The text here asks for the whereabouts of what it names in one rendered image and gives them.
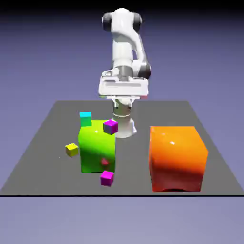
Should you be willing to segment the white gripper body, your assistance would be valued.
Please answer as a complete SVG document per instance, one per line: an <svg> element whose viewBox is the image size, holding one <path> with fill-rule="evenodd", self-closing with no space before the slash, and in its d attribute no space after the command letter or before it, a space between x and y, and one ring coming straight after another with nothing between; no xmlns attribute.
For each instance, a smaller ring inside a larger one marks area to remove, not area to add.
<svg viewBox="0 0 244 244"><path fill-rule="evenodd" d="M143 97L148 95L148 80L129 77L120 81L117 76L100 77L98 94L102 97Z"/></svg>

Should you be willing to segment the small purple cube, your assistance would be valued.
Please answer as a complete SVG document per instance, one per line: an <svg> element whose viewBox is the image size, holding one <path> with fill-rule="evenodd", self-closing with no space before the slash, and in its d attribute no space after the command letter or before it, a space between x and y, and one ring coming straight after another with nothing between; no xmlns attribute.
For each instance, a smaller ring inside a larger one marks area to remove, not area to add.
<svg viewBox="0 0 244 244"><path fill-rule="evenodd" d="M113 135L118 132L118 122L112 119L103 123L103 131L106 134Z"/></svg>

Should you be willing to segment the small cyan cube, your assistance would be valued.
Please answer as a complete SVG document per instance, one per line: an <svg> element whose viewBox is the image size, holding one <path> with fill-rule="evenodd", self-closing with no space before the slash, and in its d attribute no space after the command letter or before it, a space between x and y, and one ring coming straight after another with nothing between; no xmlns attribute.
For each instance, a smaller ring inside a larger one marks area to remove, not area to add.
<svg viewBox="0 0 244 244"><path fill-rule="evenodd" d="M80 112L81 127L92 126L92 113Z"/></svg>

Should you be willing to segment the small yellow cube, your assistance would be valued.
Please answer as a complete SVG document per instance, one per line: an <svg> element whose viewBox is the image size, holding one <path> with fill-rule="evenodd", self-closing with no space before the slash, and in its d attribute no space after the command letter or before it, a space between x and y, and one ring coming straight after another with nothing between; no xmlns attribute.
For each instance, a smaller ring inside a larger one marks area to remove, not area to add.
<svg viewBox="0 0 244 244"><path fill-rule="evenodd" d="M65 146L66 154L69 157L74 157L79 154L79 147L75 143L70 143Z"/></svg>

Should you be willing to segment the small magenta cube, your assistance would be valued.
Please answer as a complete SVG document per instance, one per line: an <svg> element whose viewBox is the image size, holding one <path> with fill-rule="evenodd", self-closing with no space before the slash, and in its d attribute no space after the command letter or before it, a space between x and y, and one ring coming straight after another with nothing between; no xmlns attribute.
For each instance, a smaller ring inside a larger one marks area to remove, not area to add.
<svg viewBox="0 0 244 244"><path fill-rule="evenodd" d="M101 185L111 186L114 181L114 172L103 171L100 176Z"/></svg>

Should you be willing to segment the large green box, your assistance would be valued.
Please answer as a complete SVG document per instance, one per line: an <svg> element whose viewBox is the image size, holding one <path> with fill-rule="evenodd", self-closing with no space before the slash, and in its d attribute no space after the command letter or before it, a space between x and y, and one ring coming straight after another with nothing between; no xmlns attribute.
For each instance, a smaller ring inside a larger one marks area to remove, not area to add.
<svg viewBox="0 0 244 244"><path fill-rule="evenodd" d="M92 120L91 126L81 127L78 142L82 173L115 171L115 135L103 131L105 120Z"/></svg>

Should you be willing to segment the large orange box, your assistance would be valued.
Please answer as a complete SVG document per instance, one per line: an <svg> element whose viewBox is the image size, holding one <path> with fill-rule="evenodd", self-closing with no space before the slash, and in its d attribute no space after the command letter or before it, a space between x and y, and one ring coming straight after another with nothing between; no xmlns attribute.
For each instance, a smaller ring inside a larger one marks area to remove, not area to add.
<svg viewBox="0 0 244 244"><path fill-rule="evenodd" d="M151 126L149 172L154 192L199 192L208 150L194 126Z"/></svg>

